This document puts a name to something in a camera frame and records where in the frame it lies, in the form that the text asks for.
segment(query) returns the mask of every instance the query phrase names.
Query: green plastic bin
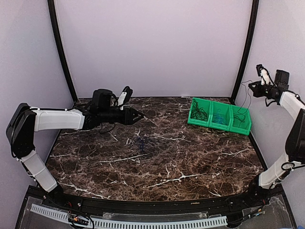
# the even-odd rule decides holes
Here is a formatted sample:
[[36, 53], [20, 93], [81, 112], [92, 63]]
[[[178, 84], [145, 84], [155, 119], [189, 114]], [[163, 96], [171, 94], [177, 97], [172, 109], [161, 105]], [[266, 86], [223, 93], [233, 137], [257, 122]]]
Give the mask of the green plastic bin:
[[233, 113], [229, 104], [212, 102], [212, 116], [209, 126], [220, 130], [230, 131]]
[[[206, 112], [207, 117], [205, 120], [198, 120], [198, 119], [192, 117], [192, 111], [194, 110], [195, 101], [198, 103], [198, 108], [202, 108]], [[210, 100], [193, 98], [187, 123], [193, 124], [193, 125], [209, 127], [209, 123], [210, 123], [211, 115], [212, 115], [211, 104], [212, 104], [212, 101], [210, 101]]]
[[251, 130], [250, 112], [247, 108], [231, 105], [233, 123], [230, 131], [242, 135], [249, 135]]

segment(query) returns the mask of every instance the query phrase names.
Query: white wall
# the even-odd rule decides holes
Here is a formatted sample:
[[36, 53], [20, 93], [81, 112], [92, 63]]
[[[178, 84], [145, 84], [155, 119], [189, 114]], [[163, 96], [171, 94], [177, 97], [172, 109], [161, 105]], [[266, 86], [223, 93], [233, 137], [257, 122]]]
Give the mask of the white wall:
[[78, 97], [231, 96], [251, 0], [56, 2]]
[[[21, 102], [40, 107], [71, 107], [47, 1], [0, 1], [0, 228], [15, 227], [29, 184], [22, 165], [10, 155], [6, 127]], [[46, 159], [57, 131], [35, 134]]]
[[[243, 81], [259, 80], [256, 65], [262, 63], [272, 78], [276, 69], [290, 73], [290, 90], [305, 99], [305, 1], [260, 1], [254, 39]], [[236, 103], [244, 100], [241, 88]], [[268, 166], [285, 150], [293, 126], [290, 115], [280, 106], [266, 107], [264, 98], [253, 98], [250, 107], [252, 133]], [[305, 225], [305, 169], [293, 172], [284, 182], [297, 224]]]

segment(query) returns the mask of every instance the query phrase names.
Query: brown marble surface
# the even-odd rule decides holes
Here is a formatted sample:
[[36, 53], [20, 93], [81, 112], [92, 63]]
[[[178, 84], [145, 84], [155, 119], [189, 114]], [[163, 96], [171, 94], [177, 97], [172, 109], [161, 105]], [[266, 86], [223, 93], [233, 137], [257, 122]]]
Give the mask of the brown marble surface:
[[244, 191], [263, 170], [248, 136], [188, 125], [191, 101], [132, 98], [147, 118], [102, 135], [100, 127], [63, 130], [47, 167], [66, 193], [93, 198], [173, 201]]

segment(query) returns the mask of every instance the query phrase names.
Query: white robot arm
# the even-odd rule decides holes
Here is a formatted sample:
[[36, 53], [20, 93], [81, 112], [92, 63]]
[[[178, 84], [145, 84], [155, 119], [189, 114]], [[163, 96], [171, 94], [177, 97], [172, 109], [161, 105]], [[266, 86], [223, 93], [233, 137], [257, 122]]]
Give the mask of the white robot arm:
[[256, 66], [260, 81], [250, 83], [254, 97], [266, 97], [266, 106], [277, 103], [285, 108], [295, 123], [287, 138], [285, 152], [265, 172], [255, 177], [248, 188], [248, 205], [264, 199], [270, 189], [280, 184], [291, 171], [305, 167], [305, 104], [298, 94], [288, 90], [289, 73], [277, 70], [274, 82], [269, 72], [260, 64]]
[[[305, 109], [305, 105], [291, 92], [282, 93], [280, 106], [285, 108], [295, 121], [298, 114], [302, 114]], [[259, 186], [266, 189], [274, 188], [285, 178], [283, 175], [287, 171], [293, 170], [294, 167], [301, 165], [302, 161], [294, 161], [286, 152], [283, 152], [278, 160], [260, 175]]]
[[60, 195], [62, 188], [35, 151], [34, 132], [52, 129], [90, 130], [101, 123], [132, 125], [144, 115], [131, 107], [124, 107], [131, 95], [132, 89], [129, 87], [124, 88], [119, 98], [110, 90], [99, 89], [94, 91], [89, 104], [74, 109], [40, 109], [29, 107], [26, 103], [20, 104], [6, 130], [12, 156], [22, 162], [29, 175], [47, 193]]

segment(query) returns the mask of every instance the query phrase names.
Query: curved black pole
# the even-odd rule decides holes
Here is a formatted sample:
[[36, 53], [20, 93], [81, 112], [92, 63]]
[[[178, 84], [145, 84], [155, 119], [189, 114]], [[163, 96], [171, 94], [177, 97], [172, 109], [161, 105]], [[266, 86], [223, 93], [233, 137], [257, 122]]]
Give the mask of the curved black pole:
[[61, 35], [59, 32], [59, 27], [58, 27], [58, 22], [57, 22], [57, 17], [56, 17], [54, 0], [48, 0], [48, 6], [49, 6], [49, 12], [50, 12], [50, 18], [51, 18], [54, 38], [55, 38], [55, 42], [56, 42], [56, 46], [57, 46], [57, 51], [58, 51], [59, 58], [61, 60], [62, 70], [65, 75], [71, 97], [72, 97], [73, 101], [76, 102], [78, 100], [78, 98], [77, 98], [75, 88], [74, 88], [74, 85], [72, 82], [72, 78], [71, 78], [71, 75], [69, 72], [66, 56], [63, 51]]
[[253, 2], [252, 2], [252, 9], [251, 9], [248, 33], [247, 33], [247, 38], [246, 38], [246, 42], [244, 45], [244, 53], [243, 53], [242, 61], [239, 66], [234, 89], [233, 89], [233, 92], [232, 92], [232, 95], [230, 98], [232, 104], [235, 104], [235, 99], [237, 97], [238, 90], [239, 90], [240, 85], [243, 80], [244, 71], [246, 69], [249, 52], [250, 52], [250, 48], [251, 48], [251, 43], [252, 43], [252, 38], [253, 38], [253, 34], [254, 34], [254, 29], [255, 29], [256, 16], [257, 16], [257, 12], [258, 12], [258, 3], [259, 3], [259, 0], [253, 0]]

